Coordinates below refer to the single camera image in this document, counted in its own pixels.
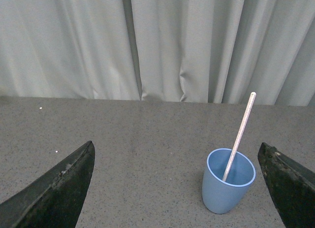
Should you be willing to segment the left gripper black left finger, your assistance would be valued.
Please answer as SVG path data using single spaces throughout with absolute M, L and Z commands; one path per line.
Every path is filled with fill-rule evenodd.
M 2 228 L 74 228 L 95 164 L 86 142 L 23 190 L 0 205 Z

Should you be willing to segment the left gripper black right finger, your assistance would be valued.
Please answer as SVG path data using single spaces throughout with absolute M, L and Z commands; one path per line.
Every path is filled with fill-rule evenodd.
M 315 226 L 315 173 L 262 143 L 257 155 L 271 199 L 287 228 Z

